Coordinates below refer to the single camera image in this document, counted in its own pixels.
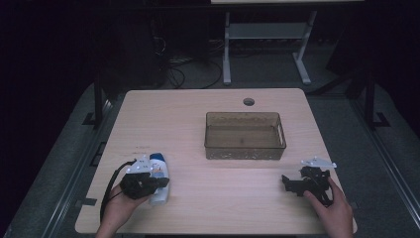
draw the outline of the metal stand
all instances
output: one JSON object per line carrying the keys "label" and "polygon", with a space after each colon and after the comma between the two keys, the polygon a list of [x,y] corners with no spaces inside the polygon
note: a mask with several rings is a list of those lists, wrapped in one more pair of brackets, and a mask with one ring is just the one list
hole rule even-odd
{"label": "metal stand", "polygon": [[102,122],[102,118],[103,118],[103,113],[102,113],[102,106],[103,106],[103,101],[102,101],[102,89],[100,86],[100,80],[99,80],[99,76],[96,76],[94,82],[93,82],[93,90],[94,90],[94,96],[95,96],[95,113],[88,113],[84,119],[84,122],[82,123],[82,125],[93,125],[93,129],[96,130],[101,122]]}
{"label": "metal stand", "polygon": [[317,12],[312,11],[309,20],[304,23],[230,23],[230,13],[226,13],[225,52],[223,55],[223,82],[232,83],[229,62],[229,40],[231,39],[301,39],[302,44],[297,53],[293,53],[300,77],[304,84],[311,80],[303,64],[302,58],[311,35]]}
{"label": "metal stand", "polygon": [[365,95],[365,120],[368,126],[374,130],[376,127],[389,127],[389,122],[381,112],[376,112],[376,116],[379,121],[374,120],[374,72],[373,69],[365,69],[363,67],[357,67],[349,73],[342,75],[335,80],[327,83],[326,85],[310,92],[306,92],[307,96],[322,95],[328,90],[335,86],[351,80],[351,84],[346,90],[346,96],[349,99],[356,100],[360,97],[362,92],[366,90]]}

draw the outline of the black cable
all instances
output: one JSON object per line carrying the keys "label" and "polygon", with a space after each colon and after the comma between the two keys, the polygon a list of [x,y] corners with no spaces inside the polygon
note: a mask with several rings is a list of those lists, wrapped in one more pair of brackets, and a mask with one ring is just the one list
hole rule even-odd
{"label": "black cable", "polygon": [[211,61],[211,60],[209,60],[208,62],[213,63],[214,65],[216,65],[216,66],[219,68],[219,76],[217,77],[217,79],[216,79],[214,82],[212,82],[212,83],[208,84],[207,86],[203,86],[203,87],[201,87],[200,89],[206,89],[206,88],[209,88],[209,87],[213,86],[214,84],[216,84],[216,83],[217,83],[217,82],[218,82],[218,81],[222,78],[222,74],[223,74],[223,69],[222,69],[222,67],[221,67],[221,66],[219,66],[218,64],[216,64],[215,62]]}
{"label": "black cable", "polygon": [[262,43],[259,43],[260,48],[249,48],[247,46],[247,41],[241,41],[241,43],[244,45],[242,48],[238,48],[237,46],[233,46],[230,48],[229,56],[232,58],[250,58],[253,56],[257,56],[263,53],[263,47],[261,46]]}
{"label": "black cable", "polygon": [[[178,83],[178,81],[176,80],[176,77],[175,77],[175,75],[173,74],[173,70],[175,70],[175,71],[179,72],[179,73],[182,75],[182,81],[181,81],[181,83]],[[180,87],[182,86],[182,84],[185,82],[185,74],[184,74],[181,70],[179,70],[179,69],[177,69],[177,68],[174,68],[174,67],[171,67],[171,68],[169,69],[169,72],[170,72],[170,74],[171,74],[171,77],[168,77],[168,78],[169,78],[169,82],[170,82],[170,84],[172,84],[172,85],[173,85],[173,89],[178,89],[178,88],[180,88]]]}
{"label": "black cable", "polygon": [[209,45],[215,45],[210,47],[209,56],[210,57],[220,57],[225,51],[225,40],[217,40],[215,42],[210,42]]}
{"label": "black cable", "polygon": [[121,190],[120,192],[118,192],[117,194],[115,194],[115,195],[113,195],[112,197],[110,197],[109,199],[108,199],[108,202],[110,201],[110,200],[112,200],[114,197],[116,197],[116,196],[118,196],[119,194],[121,194],[123,191]]}
{"label": "black cable", "polygon": [[112,177],[111,177],[111,179],[109,180],[109,183],[108,183],[108,186],[106,187],[106,190],[105,190],[105,194],[104,194],[104,197],[102,198],[102,203],[101,203],[101,210],[100,210],[100,214],[99,214],[99,217],[100,217],[100,222],[102,222],[102,218],[103,218],[103,215],[104,215],[104,212],[105,212],[105,207],[106,207],[106,205],[108,204],[108,202],[112,199],[112,198],[114,198],[116,195],[114,195],[113,197],[111,197],[111,198],[109,198],[109,195],[110,195],[110,193],[111,193],[111,189],[112,189],[112,186],[114,185],[114,182],[115,182],[115,179],[117,179],[117,176],[118,176],[118,174],[120,173],[120,170],[123,168],[123,167],[125,167],[125,166],[131,166],[133,163],[135,163],[136,162],[136,160],[133,160],[132,162],[126,162],[126,163],[124,163],[120,168],[118,168],[118,170],[116,170],[115,172],[114,172],[114,174],[112,175]]}
{"label": "black cable", "polygon": [[186,60],[181,61],[181,62],[173,62],[171,67],[174,68],[174,67],[183,66],[183,65],[189,64],[189,63],[194,62],[194,61],[196,61],[196,59],[186,59]]}

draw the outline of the gray carpet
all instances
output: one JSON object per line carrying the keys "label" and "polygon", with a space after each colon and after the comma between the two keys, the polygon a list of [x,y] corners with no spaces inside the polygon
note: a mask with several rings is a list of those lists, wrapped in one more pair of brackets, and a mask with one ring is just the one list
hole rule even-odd
{"label": "gray carpet", "polygon": [[[232,58],[230,88],[299,87],[311,91],[337,76],[325,69],[332,49],[309,46],[304,58],[313,80],[309,86],[299,79],[290,54],[293,46],[266,50],[249,58]],[[212,60],[221,65],[220,57]],[[201,88],[212,83],[220,73],[214,64],[200,62],[178,69],[186,77],[182,88]],[[225,87],[219,80],[210,88]],[[375,110],[384,113],[391,127],[377,128],[372,136],[358,111],[363,99],[350,101],[344,97],[346,87],[345,83],[341,84],[325,95],[308,97],[308,101],[329,154],[338,164],[337,173],[346,196],[355,209],[359,225],[356,237],[420,237],[420,230],[373,140],[374,136],[380,138],[415,196],[420,197],[416,182],[420,178],[419,139],[380,87],[376,91]],[[160,89],[171,88],[167,81]],[[124,95],[122,91],[111,102],[101,127],[93,130],[93,126],[82,125],[86,114],[94,108],[93,87],[86,89],[16,214],[9,237],[93,237],[75,232],[74,223],[96,170],[89,165],[92,159],[99,158],[95,154],[108,139]]]}

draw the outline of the cable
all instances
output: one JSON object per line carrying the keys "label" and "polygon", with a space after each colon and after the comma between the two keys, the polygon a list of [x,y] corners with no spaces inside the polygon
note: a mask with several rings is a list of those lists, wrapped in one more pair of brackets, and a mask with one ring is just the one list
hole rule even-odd
{"label": "cable", "polygon": [[115,194],[115,195],[113,195],[111,198],[109,198],[108,199],[108,202],[110,201],[110,200],[112,200],[114,197],[116,197],[116,196],[118,196],[119,194],[121,194],[123,191],[120,191],[120,192],[118,192],[117,194]]}
{"label": "cable", "polygon": [[100,219],[100,221],[101,221],[101,222],[102,222],[102,217],[103,217],[104,212],[105,212],[105,207],[106,207],[106,205],[108,204],[108,202],[109,202],[112,198],[114,198],[114,197],[116,196],[116,195],[114,195],[113,197],[111,197],[111,199],[108,199],[108,197],[109,197],[109,195],[110,195],[110,193],[111,193],[112,186],[114,185],[115,179],[117,179],[117,176],[118,176],[118,174],[120,173],[120,170],[121,170],[123,167],[125,167],[125,166],[131,166],[131,165],[132,165],[135,161],[136,161],[136,160],[133,160],[133,161],[131,161],[131,162],[126,162],[126,163],[124,163],[124,164],[123,164],[120,168],[118,168],[118,170],[116,170],[116,171],[114,172],[114,174],[112,175],[111,179],[109,180],[108,186],[106,187],[106,190],[105,190],[104,197],[102,198],[101,210],[100,210],[100,213],[99,213],[99,219]]}
{"label": "cable", "polygon": [[[250,57],[253,57],[253,56],[260,55],[263,52],[263,47],[262,46],[260,46],[259,49],[248,48],[247,41],[241,41],[241,43],[243,44],[243,47],[241,47],[241,48],[238,48],[238,46],[231,47],[232,52],[229,53],[229,55],[232,58],[250,58]],[[246,53],[248,50],[251,50],[252,52],[244,54],[242,56],[240,55],[240,54]]]}
{"label": "cable", "polygon": [[161,38],[161,37],[154,37],[154,39],[155,39],[155,40],[159,40],[159,41],[161,41],[161,42],[162,42],[162,44],[163,44],[163,46],[161,47],[160,52],[156,52],[156,54],[157,54],[158,56],[162,57],[162,56],[163,56],[164,51],[166,50],[166,41],[164,40],[164,38]]}
{"label": "cable", "polygon": [[[178,81],[176,80],[176,77],[175,77],[175,75],[173,74],[173,70],[175,70],[175,71],[179,72],[179,73],[182,75],[182,81],[181,81],[181,83],[178,83]],[[184,74],[181,70],[179,70],[179,69],[177,69],[177,68],[174,68],[174,67],[171,67],[171,68],[169,69],[169,72],[170,72],[170,74],[171,74],[171,77],[168,77],[168,79],[169,79],[170,84],[172,84],[172,85],[173,85],[173,89],[178,89],[178,88],[180,88],[180,87],[182,86],[182,84],[185,82],[185,74]]]}
{"label": "cable", "polygon": [[172,67],[182,66],[186,63],[194,61],[193,58],[183,58],[183,59],[170,59],[169,62],[173,63]]}
{"label": "cable", "polygon": [[214,84],[216,84],[222,78],[222,74],[223,74],[222,67],[219,66],[218,64],[216,64],[215,62],[211,61],[211,60],[209,60],[209,62],[213,63],[214,65],[216,65],[219,68],[219,76],[217,77],[217,79],[214,82],[208,84],[207,86],[201,87],[200,89],[209,88],[209,87],[213,86]]}
{"label": "cable", "polygon": [[217,56],[218,54],[222,54],[225,48],[225,42],[223,40],[210,40],[210,45],[215,45],[214,47],[210,47],[209,55],[212,57]]}

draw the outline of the hand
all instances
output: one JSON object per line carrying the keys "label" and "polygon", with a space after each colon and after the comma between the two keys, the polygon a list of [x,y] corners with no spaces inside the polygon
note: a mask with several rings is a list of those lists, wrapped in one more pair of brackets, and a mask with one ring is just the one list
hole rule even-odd
{"label": "hand", "polygon": [[332,238],[353,237],[353,211],[346,201],[343,192],[328,178],[331,190],[333,191],[333,204],[325,207],[310,192],[305,191],[303,195],[309,200],[324,225],[328,235]]}
{"label": "hand", "polygon": [[105,207],[101,225],[96,233],[97,238],[113,237],[117,230],[129,220],[136,207],[149,197],[145,196],[136,200],[131,199],[122,192],[118,184],[112,188],[110,198]]}

